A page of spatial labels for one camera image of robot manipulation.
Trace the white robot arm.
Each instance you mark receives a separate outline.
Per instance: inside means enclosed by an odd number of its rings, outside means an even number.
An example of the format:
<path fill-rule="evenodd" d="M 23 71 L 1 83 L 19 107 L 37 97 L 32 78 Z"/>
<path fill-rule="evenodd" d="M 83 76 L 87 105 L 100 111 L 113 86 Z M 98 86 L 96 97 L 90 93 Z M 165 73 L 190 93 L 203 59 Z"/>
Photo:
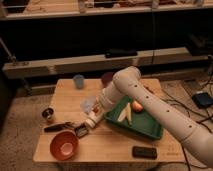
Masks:
<path fill-rule="evenodd" d="M 125 96 L 139 102 L 187 151 L 213 169 L 213 134 L 198 123 L 150 93 L 140 82 L 141 72 L 130 66 L 116 72 L 98 95 L 106 112 Z"/>

